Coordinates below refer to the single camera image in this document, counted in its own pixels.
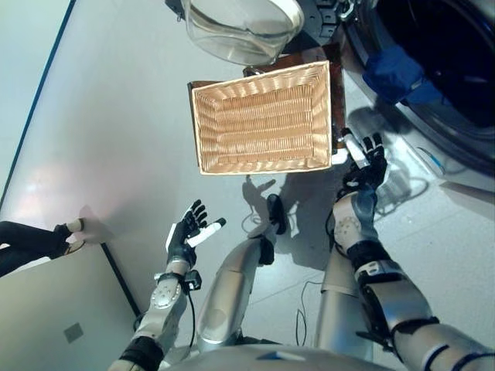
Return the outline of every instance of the woven basket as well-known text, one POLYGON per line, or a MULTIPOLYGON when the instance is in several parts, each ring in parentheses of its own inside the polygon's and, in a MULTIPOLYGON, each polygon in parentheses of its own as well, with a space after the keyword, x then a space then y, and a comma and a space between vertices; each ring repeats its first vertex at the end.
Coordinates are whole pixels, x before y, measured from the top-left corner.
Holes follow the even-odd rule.
POLYGON ((330 167, 328 61, 215 83, 192 95, 201 174, 330 167))

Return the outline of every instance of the blue cloth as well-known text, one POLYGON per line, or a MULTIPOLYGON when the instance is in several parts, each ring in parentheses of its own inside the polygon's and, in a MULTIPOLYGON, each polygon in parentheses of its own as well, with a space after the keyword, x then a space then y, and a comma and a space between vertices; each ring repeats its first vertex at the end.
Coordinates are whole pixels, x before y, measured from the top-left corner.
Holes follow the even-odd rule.
POLYGON ((400 46, 371 56, 363 80, 379 97, 392 104, 401 100, 420 104, 442 98, 442 93, 426 79, 422 67, 400 46))

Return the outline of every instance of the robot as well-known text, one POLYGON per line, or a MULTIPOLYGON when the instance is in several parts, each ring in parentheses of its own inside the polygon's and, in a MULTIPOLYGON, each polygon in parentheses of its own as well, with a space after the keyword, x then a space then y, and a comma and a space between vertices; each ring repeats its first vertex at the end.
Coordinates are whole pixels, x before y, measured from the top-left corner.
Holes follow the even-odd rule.
MULTIPOLYGON (((385 370, 365 360, 372 342, 393 352, 411 371, 495 369, 495 352, 442 324, 378 239, 375 190, 387 168, 380 135, 365 138, 361 146, 345 129, 343 140, 353 163, 333 206, 335 243, 321 288, 315 347, 242 335, 256 269, 273 262, 276 236, 286 230, 282 201, 270 195, 269 223, 249 233, 217 272, 197 321, 200 354, 171 370, 385 370)), ((172 225, 165 273, 155 275, 149 309, 109 371, 156 371, 174 346, 189 292, 201 286, 199 273, 192 270, 194 249, 226 223, 207 224, 206 216, 198 200, 172 225)))

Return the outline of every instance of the robotic finger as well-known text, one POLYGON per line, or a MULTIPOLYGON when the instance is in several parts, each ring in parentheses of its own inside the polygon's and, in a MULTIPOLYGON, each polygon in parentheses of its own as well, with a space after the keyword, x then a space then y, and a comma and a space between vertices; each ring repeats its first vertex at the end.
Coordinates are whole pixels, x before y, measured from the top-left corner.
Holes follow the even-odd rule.
POLYGON ((196 236, 187 238, 186 243, 191 247, 196 247, 207 238, 213 236, 226 222, 227 221, 224 218, 219 218, 208 226, 206 225, 206 222, 203 222, 205 227, 200 228, 199 233, 196 236))

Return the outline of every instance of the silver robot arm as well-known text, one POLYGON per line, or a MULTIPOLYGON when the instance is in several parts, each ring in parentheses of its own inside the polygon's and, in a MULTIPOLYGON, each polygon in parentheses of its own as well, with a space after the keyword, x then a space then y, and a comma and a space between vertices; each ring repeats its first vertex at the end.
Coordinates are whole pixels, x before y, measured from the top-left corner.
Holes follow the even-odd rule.
POLYGON ((168 252, 165 273, 155 275, 149 309, 143 316, 127 349, 108 371, 156 371, 166 353, 173 347, 179 320, 187 305, 189 291, 201 287, 201 277, 191 271, 196 263, 194 247, 217 232, 225 219, 207 225, 205 206, 197 200, 174 223, 166 240, 168 252))
POLYGON ((365 146, 369 164, 353 165, 333 207, 335 241, 353 266, 367 320, 368 332, 359 335, 394 352, 410 370, 495 369, 493 350, 441 324, 381 245, 373 224, 374 190, 383 182, 387 164, 379 136, 374 136, 374 144, 368 138, 365 146))

